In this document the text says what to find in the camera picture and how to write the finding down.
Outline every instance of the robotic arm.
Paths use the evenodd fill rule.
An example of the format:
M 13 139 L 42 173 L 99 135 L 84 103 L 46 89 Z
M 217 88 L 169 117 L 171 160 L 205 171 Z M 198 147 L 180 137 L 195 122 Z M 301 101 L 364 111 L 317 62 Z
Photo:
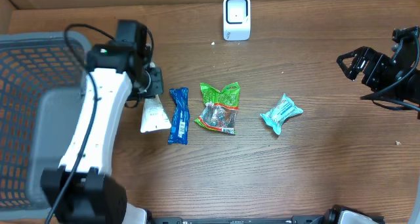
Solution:
M 45 170 L 41 177 L 41 187 L 61 223 L 143 224 L 148 218 L 145 210 L 127 203 L 125 189 L 110 177 L 112 149 L 126 102 L 137 105 L 143 98 L 163 93 L 161 70 L 151 64 L 153 43 L 146 46 L 147 33 L 147 27 L 136 21 L 120 20 L 115 39 L 95 45 L 87 54 L 86 69 L 95 83 L 86 77 L 79 121 L 59 168 Z M 83 150 L 95 98 L 96 117 Z

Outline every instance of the light blue candy wrapper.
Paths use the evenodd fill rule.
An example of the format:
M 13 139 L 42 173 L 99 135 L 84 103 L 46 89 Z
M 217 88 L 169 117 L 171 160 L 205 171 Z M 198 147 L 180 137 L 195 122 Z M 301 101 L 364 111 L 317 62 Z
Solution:
M 282 125 L 286 119 L 302 114 L 303 110 L 295 106 L 295 103 L 286 94 L 283 94 L 282 99 L 277 106 L 271 109 L 266 114 L 260 114 L 264 119 L 265 124 L 273 127 L 274 132 L 280 135 L 282 132 Z

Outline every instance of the gray plastic basket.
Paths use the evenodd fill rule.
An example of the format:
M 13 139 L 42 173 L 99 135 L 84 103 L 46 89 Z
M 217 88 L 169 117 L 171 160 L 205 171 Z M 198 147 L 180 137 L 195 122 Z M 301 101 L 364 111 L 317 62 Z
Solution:
M 78 54 L 91 48 L 83 35 L 69 37 Z M 0 35 L 0 219 L 47 216 L 39 181 L 70 144 L 82 77 L 62 32 Z

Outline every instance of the white arm segment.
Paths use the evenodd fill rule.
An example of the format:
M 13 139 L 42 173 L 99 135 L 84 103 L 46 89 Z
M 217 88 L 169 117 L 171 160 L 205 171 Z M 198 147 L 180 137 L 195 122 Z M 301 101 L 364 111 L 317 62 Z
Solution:
M 131 93 L 132 83 L 126 72 L 116 73 L 115 69 L 97 68 L 91 72 L 98 88 L 98 105 L 91 134 L 85 148 L 85 156 L 77 167 L 78 173 L 87 173 L 90 168 L 98 168 L 99 174 L 111 176 L 112 149 L 119 119 Z M 87 76 L 86 95 L 79 121 L 66 154 L 59 166 L 71 171 L 86 134 L 93 109 L 93 85 Z

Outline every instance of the wooden tabletop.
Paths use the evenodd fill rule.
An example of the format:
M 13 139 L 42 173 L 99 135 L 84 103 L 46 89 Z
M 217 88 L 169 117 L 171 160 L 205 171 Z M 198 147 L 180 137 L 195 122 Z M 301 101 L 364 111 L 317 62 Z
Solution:
M 168 145 L 169 130 L 141 134 L 142 106 L 124 109 L 112 175 L 132 204 L 183 218 L 291 217 L 342 204 L 407 222 L 420 168 L 417 114 L 360 101 L 369 88 L 335 60 L 364 45 L 390 55 L 393 29 L 419 24 L 420 0 L 252 2 L 251 38 L 241 42 L 223 40 L 221 4 L 14 11 L 9 32 L 79 22 L 114 34 L 118 19 L 151 29 L 170 118 L 168 90 L 190 89 L 188 145 Z M 92 44 L 106 41 L 77 31 Z M 236 81 L 237 135 L 198 126 L 200 82 L 222 89 Z M 277 136 L 259 114 L 283 93 L 304 112 Z

